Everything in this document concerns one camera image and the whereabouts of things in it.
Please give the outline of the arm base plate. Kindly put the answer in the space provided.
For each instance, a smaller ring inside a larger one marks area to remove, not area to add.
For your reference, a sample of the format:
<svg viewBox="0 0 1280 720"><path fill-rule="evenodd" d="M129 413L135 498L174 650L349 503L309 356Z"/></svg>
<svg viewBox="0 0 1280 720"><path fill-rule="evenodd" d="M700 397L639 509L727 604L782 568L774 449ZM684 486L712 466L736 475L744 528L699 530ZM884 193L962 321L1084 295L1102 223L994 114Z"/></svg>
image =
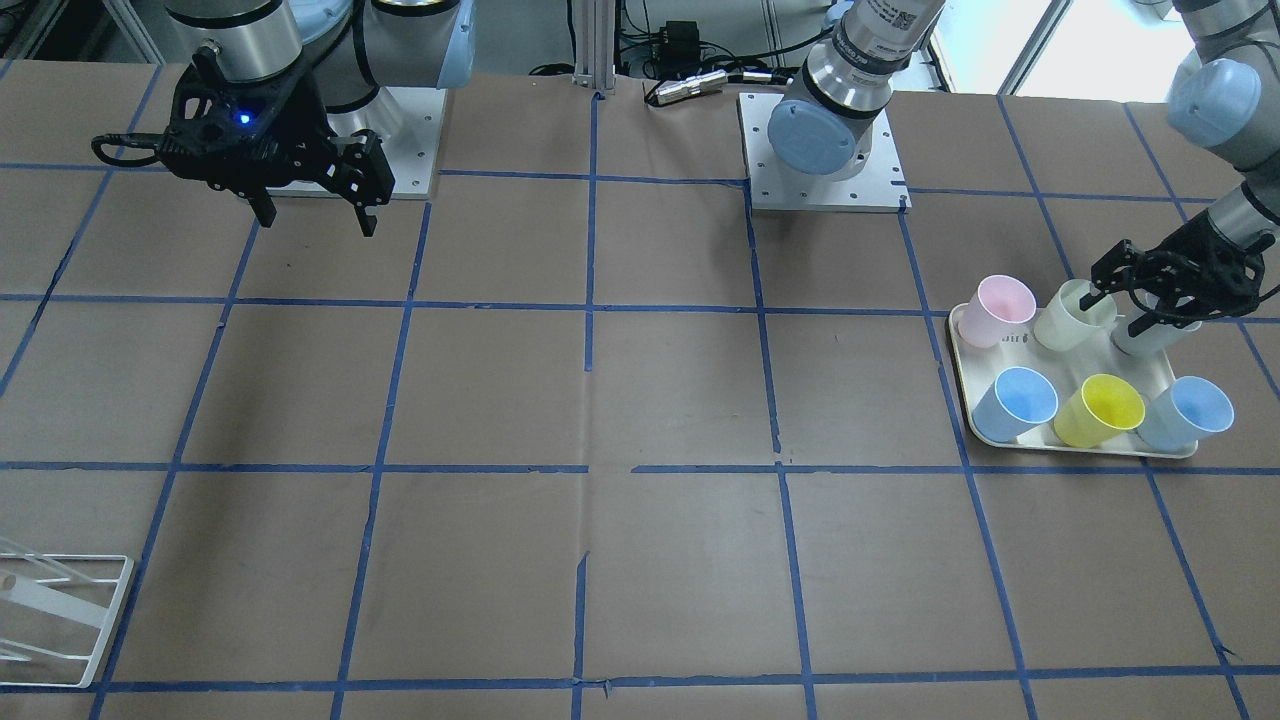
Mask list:
<svg viewBox="0 0 1280 720"><path fill-rule="evenodd" d="M887 111L837 115L780 94L740 94L751 205L777 211L896 213L913 206Z"/></svg>
<svg viewBox="0 0 1280 720"><path fill-rule="evenodd" d="M339 136L371 129L396 179L394 200L428 200L436 176L448 91L444 88L381 87L376 96L351 111L326 119Z"/></svg>

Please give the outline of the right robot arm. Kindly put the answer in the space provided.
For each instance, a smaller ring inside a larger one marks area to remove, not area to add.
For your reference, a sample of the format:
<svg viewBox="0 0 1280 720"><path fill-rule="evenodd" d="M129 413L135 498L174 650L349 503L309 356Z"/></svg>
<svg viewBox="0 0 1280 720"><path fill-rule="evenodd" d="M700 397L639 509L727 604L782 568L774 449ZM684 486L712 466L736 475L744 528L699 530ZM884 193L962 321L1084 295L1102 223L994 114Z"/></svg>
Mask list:
<svg viewBox="0 0 1280 720"><path fill-rule="evenodd" d="M393 129L361 120L393 87L466 85L471 1L166 1L192 54L164 132L172 174L243 199L260 225L274 190L319 184L348 201L361 232L390 201Z"/></svg>

